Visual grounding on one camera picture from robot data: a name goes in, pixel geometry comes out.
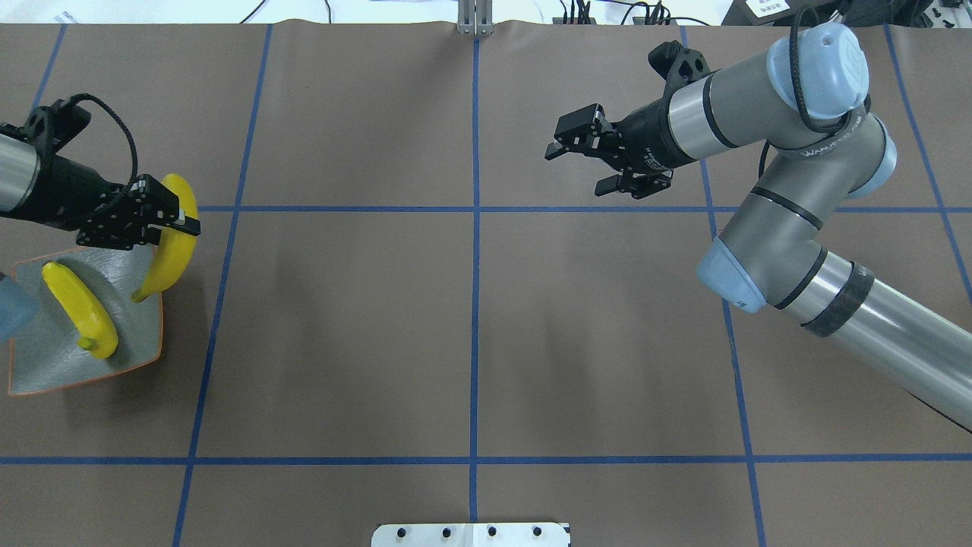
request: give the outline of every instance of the metal bracket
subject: metal bracket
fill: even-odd
[[[469,36],[493,34],[493,0],[459,0],[456,29]]]
[[[562,523],[384,525],[371,547],[571,547],[571,526]]]

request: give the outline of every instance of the blue object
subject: blue object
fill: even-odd
[[[870,86],[867,59],[857,37],[839,22],[826,22],[798,35],[800,86],[807,112],[818,120],[840,118],[864,103]],[[766,54],[773,89],[793,110],[796,95],[789,67],[789,37],[780,38]]]
[[[39,305],[13,279],[0,273],[0,343],[6,342],[30,322]]]
[[[742,311],[756,313],[766,306],[763,293],[759,292],[746,269],[718,237],[712,240],[712,246],[695,269],[695,274],[715,294]]]
[[[874,117],[881,124],[881,129],[885,132],[885,155],[881,158],[881,163],[878,165],[878,170],[874,171],[871,175],[870,180],[865,182],[860,188],[850,192],[848,198],[852,200],[857,198],[863,198],[868,194],[874,192],[875,190],[881,188],[887,179],[891,178],[891,173],[894,172],[894,167],[898,165],[898,148],[894,146],[894,141],[891,140],[891,134],[887,132],[887,127],[885,123],[878,119],[877,116]]]

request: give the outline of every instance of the blue tape line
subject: blue tape line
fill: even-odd
[[[754,456],[756,463],[819,463],[881,461],[972,461],[972,454],[810,454]]]
[[[942,215],[942,224],[945,225],[945,233],[949,237],[949,244],[955,255],[955,263],[958,265],[958,274],[965,285],[965,295],[972,302],[972,282],[969,282],[969,274],[965,269],[965,262],[962,260],[962,253],[958,249],[958,241],[955,239],[955,232],[952,230],[952,222],[949,220],[948,211],[945,208],[945,201],[942,199],[942,192],[938,188],[938,181],[935,180],[935,171],[931,168],[931,160],[928,158],[928,151],[924,147],[924,140],[921,138],[921,131],[918,122],[915,120],[915,112],[912,110],[911,100],[908,98],[908,90],[905,89],[904,77],[901,75],[901,65],[898,64],[897,51],[894,49],[894,39],[891,37],[891,29],[885,23],[885,39],[887,40],[887,50],[891,54],[891,64],[894,65],[894,76],[898,80],[898,89],[901,91],[901,100],[905,105],[905,113],[908,114],[908,122],[911,124],[915,140],[918,142],[918,150],[921,152],[921,162],[924,170],[928,174],[928,183],[931,184],[931,192],[935,195],[935,202],[938,203],[938,211]]]
[[[37,94],[34,95],[34,102],[30,105],[30,110],[34,110],[41,104],[44,89],[47,88],[48,80],[51,78],[51,72],[54,70],[54,62],[57,60],[57,54],[60,53],[60,46],[64,42],[65,32],[67,32],[67,24],[62,23],[60,31],[57,32],[57,39],[54,40],[54,47],[51,50],[51,57],[48,59],[48,66],[44,69],[44,77],[41,78],[41,85],[37,88]]]
[[[746,463],[745,456],[483,456],[480,465],[664,465]]]
[[[702,169],[702,187],[706,193],[706,205],[709,207],[709,232],[713,239],[716,236],[715,207],[712,204],[712,185],[709,182],[709,166],[705,160],[699,161]],[[726,335],[729,338],[730,355],[732,357],[733,377],[736,384],[736,405],[739,409],[739,423],[743,432],[743,449],[746,452],[746,472],[749,476],[749,496],[752,498],[752,515],[756,524],[756,539],[759,547],[766,547],[766,527],[763,525],[763,504],[759,498],[759,482],[756,477],[756,465],[752,459],[752,441],[749,436],[749,419],[746,412],[746,394],[743,391],[743,373],[739,366],[739,352],[736,348],[736,332],[732,323],[732,312],[729,304],[722,301],[722,320],[725,323]]]
[[[187,457],[155,456],[0,456],[0,465],[186,465]],[[711,455],[711,456],[212,456],[196,457],[194,466],[206,465],[665,465],[972,461],[972,453]]]
[[[479,38],[472,42],[472,321],[469,366],[469,521],[479,518]]]
[[[196,465],[469,465],[466,456],[197,457]]]
[[[186,465],[185,457],[0,456],[0,465]]]
[[[253,135],[257,128],[257,114],[260,111],[260,95],[263,88],[263,77],[266,73],[266,60],[270,53],[270,39],[273,36],[273,25],[266,26],[263,37],[263,52],[260,58],[260,74],[257,76],[257,89],[253,97],[253,109],[250,112],[250,126],[247,129],[246,145],[243,149],[243,162],[240,166],[239,183],[236,186],[235,208],[233,218],[229,224],[229,236],[226,239],[226,254],[223,258],[223,272],[220,276],[220,289],[216,297],[216,308],[213,311],[213,324],[209,332],[209,346],[206,349],[206,362],[202,370],[202,381],[199,386],[199,398],[196,401],[195,418],[192,423],[192,437],[189,447],[189,461],[186,463],[186,475],[183,479],[182,494],[179,498],[179,512],[176,515],[175,530],[172,534],[172,546],[178,547],[182,541],[183,523],[186,521],[186,508],[189,504],[189,493],[192,484],[192,471],[195,467],[195,453],[199,446],[199,430],[202,426],[202,415],[206,406],[206,391],[209,388],[210,373],[213,368],[213,356],[216,353],[216,340],[223,318],[223,302],[226,297],[226,281],[229,278],[229,265],[232,262],[233,246],[236,242],[236,228],[239,224],[239,208],[243,201],[246,187],[246,174],[250,162],[250,151],[253,147]]]
[[[200,205],[202,212],[245,213],[708,213],[701,205]],[[734,213],[737,206],[714,205],[712,212]],[[972,213],[972,207],[945,207],[950,213]],[[839,213],[940,213],[941,207],[838,207]]]

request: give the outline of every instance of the black cable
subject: black cable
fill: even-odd
[[[260,8],[263,7],[263,4],[266,4],[266,0],[260,0],[260,3],[256,6],[256,8],[254,8],[253,11],[250,12],[250,14],[248,16],[244,17],[243,20],[240,21],[240,24],[243,24],[244,22],[250,20],[250,18],[253,16],[253,14],[255,14],[256,12],[258,12],[260,10]]]
[[[811,26],[817,26],[820,23],[820,19],[816,16],[816,11],[808,6],[804,6],[800,12],[797,13],[796,17],[793,18],[793,22],[790,24],[790,82],[793,84],[793,96],[796,100],[797,110],[800,112],[800,119],[803,120],[803,125],[807,126],[807,129],[816,133],[834,133],[839,131],[844,126],[846,115],[843,120],[836,124],[832,124],[830,126],[819,124],[810,117],[810,113],[807,111],[807,101],[804,99],[803,86],[800,84],[800,52],[799,45],[797,43],[797,35],[800,32],[800,21],[803,20],[803,16],[807,13],[814,14],[814,23]]]
[[[614,2],[614,3],[615,4],[627,4],[627,2]],[[624,22],[626,20],[628,20],[628,15],[630,15],[631,14],[631,11],[634,10],[635,8],[637,8],[638,6],[644,7],[644,18],[648,18],[648,10],[651,9],[651,6],[648,6],[644,2],[635,2],[634,4],[628,4],[628,11],[625,12],[624,13],[624,17],[621,18],[621,24],[624,24]]]
[[[770,141],[763,143],[763,151],[759,153],[759,174],[756,178],[763,178],[763,171],[766,170],[766,156],[770,153]]]
[[[705,22],[705,21],[703,21],[701,19],[696,19],[696,18],[663,18],[663,19],[658,19],[658,22],[656,22],[655,24],[665,24],[665,23],[667,23],[670,20],[680,20],[680,19],[684,19],[684,20],[694,20],[695,22],[700,22],[700,23],[702,23],[705,26],[711,26],[707,22]]]
[[[115,120],[115,123],[118,124],[119,128],[121,128],[121,132],[124,133],[124,138],[125,140],[128,141],[128,151],[131,153],[131,176],[128,177],[128,183],[125,185],[124,189],[121,192],[119,192],[117,195],[115,195],[115,197],[112,198],[111,201],[109,201],[108,203],[102,203],[98,205],[97,207],[94,208],[93,211],[91,211],[88,214],[79,215],[68,219],[58,219],[60,222],[65,222],[65,223],[75,222],[78,220],[87,220],[96,214],[111,209],[112,207],[117,205],[119,201],[122,200],[122,198],[128,195],[128,192],[131,191],[132,186],[135,185],[135,179],[138,177],[138,152],[135,150],[135,139],[131,136],[131,131],[128,130],[128,126],[124,124],[122,118],[120,118],[119,115],[116,114],[115,111],[112,110],[112,108],[105,103],[105,101],[101,100],[100,98],[90,93],[79,93],[67,99],[67,102],[64,103],[64,105],[61,106],[61,108],[68,108],[68,109],[74,108],[76,104],[86,100],[89,100],[97,104],[98,106],[101,107],[102,110],[107,112],[108,115],[112,117],[112,120]]]
[[[966,432],[966,433],[972,433],[972,429],[969,429],[968,427],[966,427],[966,426],[964,426],[964,425],[962,425],[961,423],[958,423],[958,422],[957,422],[957,421],[955,421],[955,420],[954,420],[954,419],[953,419],[953,418],[952,418],[951,416],[949,416],[949,415],[947,415],[947,414],[945,414],[944,412],[942,412],[942,411],[940,411],[940,410],[938,410],[938,409],[936,409],[935,407],[933,407],[933,406],[931,406],[931,405],[929,405],[928,403],[926,403],[926,402],[924,402],[924,400],[923,400],[923,399],[921,399],[920,397],[918,397],[918,396],[917,396],[916,394],[914,394],[914,393],[912,393],[911,391],[907,391],[907,392],[908,392],[908,394],[909,394],[909,395],[911,395],[912,397],[915,397],[916,399],[918,399],[918,400],[919,400],[919,402],[920,402],[920,403],[921,403],[922,405],[924,405],[924,406],[926,406],[926,407],[928,407],[929,409],[931,409],[931,410],[933,410],[933,411],[935,411],[935,413],[936,413],[936,414],[937,414],[938,416],[940,416],[940,417],[942,417],[942,418],[944,418],[944,419],[947,419],[948,421],[950,421],[950,422],[952,422],[952,423],[954,423],[955,425],[957,425],[957,426],[959,426],[959,427],[961,427],[962,429],[964,429],[964,430],[965,430],[965,432]]]

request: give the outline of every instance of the yellow banana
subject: yellow banana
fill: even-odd
[[[183,177],[170,173],[162,179],[162,186],[168,188],[179,197],[179,206],[186,212],[186,216],[199,218],[199,208],[195,202],[195,195],[189,182]],[[152,259],[148,273],[142,286],[131,295],[132,302],[142,302],[155,293],[160,293],[179,280],[189,266],[192,252],[195,250],[196,238],[183,234],[171,228],[162,229],[162,237],[158,242],[158,251]]]
[[[78,346],[98,359],[111,357],[118,349],[119,333],[87,285],[70,268],[57,262],[45,264],[41,277],[81,333]]]

